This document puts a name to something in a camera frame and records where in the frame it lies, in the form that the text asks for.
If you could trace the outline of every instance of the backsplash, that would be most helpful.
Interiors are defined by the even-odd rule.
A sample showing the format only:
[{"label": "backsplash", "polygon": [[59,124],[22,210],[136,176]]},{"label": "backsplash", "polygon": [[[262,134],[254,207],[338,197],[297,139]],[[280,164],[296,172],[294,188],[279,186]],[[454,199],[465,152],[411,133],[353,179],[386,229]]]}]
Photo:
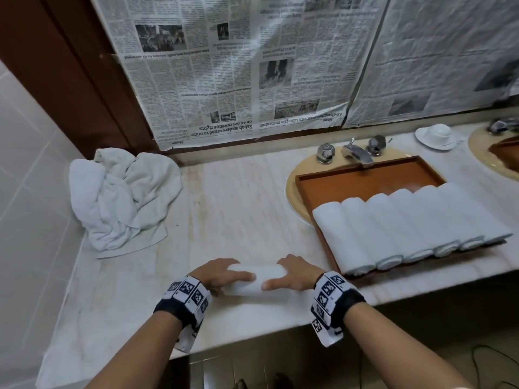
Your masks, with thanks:
[{"label": "backsplash", "polygon": [[0,388],[30,388],[83,229],[68,165],[80,152],[0,61]]}]

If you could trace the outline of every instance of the mirror covered with newspaper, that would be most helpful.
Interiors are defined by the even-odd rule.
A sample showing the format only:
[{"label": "mirror covered with newspaper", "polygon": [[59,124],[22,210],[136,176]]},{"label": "mirror covered with newspaper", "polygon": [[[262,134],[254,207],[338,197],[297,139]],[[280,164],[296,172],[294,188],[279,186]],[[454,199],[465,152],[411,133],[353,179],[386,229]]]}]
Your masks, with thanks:
[{"label": "mirror covered with newspaper", "polygon": [[519,0],[91,1],[161,150],[473,109],[519,75]]}]

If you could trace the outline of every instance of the hand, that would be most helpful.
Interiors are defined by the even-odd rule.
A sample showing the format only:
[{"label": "hand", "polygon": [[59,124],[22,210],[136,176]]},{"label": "hand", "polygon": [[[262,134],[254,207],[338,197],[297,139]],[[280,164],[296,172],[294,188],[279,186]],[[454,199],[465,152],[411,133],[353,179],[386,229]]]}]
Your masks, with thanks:
[{"label": "hand", "polygon": [[286,258],[281,258],[278,263],[288,274],[280,279],[265,281],[261,289],[274,290],[279,288],[289,288],[295,290],[313,289],[319,276],[326,273],[326,270],[308,263],[302,257],[289,254]]},{"label": "hand", "polygon": [[229,285],[234,281],[256,280],[254,273],[227,270],[227,267],[233,263],[240,262],[232,258],[213,259],[194,269],[189,275],[200,280],[207,289],[217,292],[221,287]]}]

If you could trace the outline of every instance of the marble countertop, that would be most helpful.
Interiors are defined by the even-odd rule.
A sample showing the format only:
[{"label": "marble countertop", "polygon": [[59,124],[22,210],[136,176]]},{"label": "marble countertop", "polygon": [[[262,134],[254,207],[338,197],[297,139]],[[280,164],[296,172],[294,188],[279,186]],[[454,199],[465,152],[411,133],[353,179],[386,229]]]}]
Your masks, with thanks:
[{"label": "marble countertop", "polygon": [[[519,184],[479,163],[467,146],[471,132],[484,125],[456,127],[463,142],[449,152],[426,148],[412,133],[393,136],[390,144],[422,156],[516,235],[504,245],[457,260],[424,261],[364,281],[361,292],[370,304],[519,269]],[[291,170],[315,152],[316,147],[310,147],[183,168],[184,188],[165,220],[166,239],[103,260],[96,259],[85,242],[36,386],[48,389],[92,378],[146,321],[172,280],[210,259],[275,263],[295,254],[329,268],[315,230],[296,216],[284,195]],[[310,299],[310,291],[294,293],[284,303],[218,298],[208,309],[192,352],[308,324]]]}]

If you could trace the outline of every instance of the forearm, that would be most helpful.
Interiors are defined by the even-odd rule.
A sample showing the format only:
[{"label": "forearm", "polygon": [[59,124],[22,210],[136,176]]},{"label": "forearm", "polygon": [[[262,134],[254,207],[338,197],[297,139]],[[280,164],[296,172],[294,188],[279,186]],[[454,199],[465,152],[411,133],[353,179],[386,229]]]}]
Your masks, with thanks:
[{"label": "forearm", "polygon": [[344,324],[390,388],[473,388],[453,366],[366,303],[357,303]]},{"label": "forearm", "polygon": [[182,323],[157,311],[115,354],[86,389],[153,389],[173,351]]}]

